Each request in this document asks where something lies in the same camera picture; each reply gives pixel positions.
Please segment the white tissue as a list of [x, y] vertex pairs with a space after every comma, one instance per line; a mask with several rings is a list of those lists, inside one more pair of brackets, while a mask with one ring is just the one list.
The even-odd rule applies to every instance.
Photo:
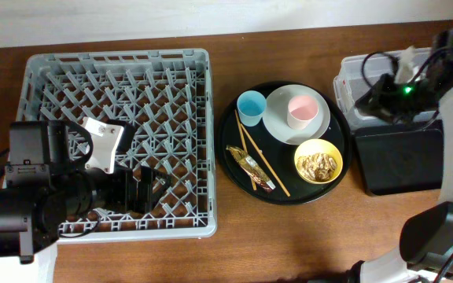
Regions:
[[398, 71], [395, 74], [396, 84], [408, 83], [421, 69], [423, 63], [429, 58], [430, 48], [408, 47], [400, 53]]

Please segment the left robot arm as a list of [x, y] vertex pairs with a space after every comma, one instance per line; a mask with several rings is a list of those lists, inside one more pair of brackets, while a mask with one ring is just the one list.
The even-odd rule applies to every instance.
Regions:
[[0, 282], [51, 282], [60, 224], [102, 207], [151, 212], [171, 176], [115, 163], [134, 129], [85, 119], [15, 122], [0, 152]]

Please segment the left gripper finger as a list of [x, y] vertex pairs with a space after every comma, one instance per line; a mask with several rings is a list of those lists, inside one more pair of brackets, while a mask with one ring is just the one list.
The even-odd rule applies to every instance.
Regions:
[[[141, 178], [138, 183], [138, 189], [146, 197], [162, 197], [171, 187], [171, 176], [157, 169], [142, 166], [140, 167]], [[160, 187], [153, 192], [154, 183], [160, 183]]]
[[147, 214], [154, 209], [153, 203], [154, 193], [153, 185], [154, 179], [140, 181], [134, 193], [134, 212], [139, 214]]

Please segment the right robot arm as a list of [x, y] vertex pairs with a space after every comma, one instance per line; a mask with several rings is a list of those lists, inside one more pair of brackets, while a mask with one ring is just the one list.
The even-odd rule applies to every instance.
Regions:
[[408, 123], [432, 105], [444, 130], [443, 179], [438, 204], [408, 219], [400, 243], [371, 261], [358, 261], [330, 282], [453, 281], [453, 28], [433, 39], [420, 68], [393, 58], [384, 74], [355, 102], [357, 109], [388, 123]]

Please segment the gold coffee sachet wrapper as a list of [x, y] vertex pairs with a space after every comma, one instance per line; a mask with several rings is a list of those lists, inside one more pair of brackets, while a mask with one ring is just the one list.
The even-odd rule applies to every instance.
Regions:
[[276, 188], [261, 166], [245, 150], [233, 145], [227, 145], [226, 150], [247, 175], [267, 193], [271, 193]]

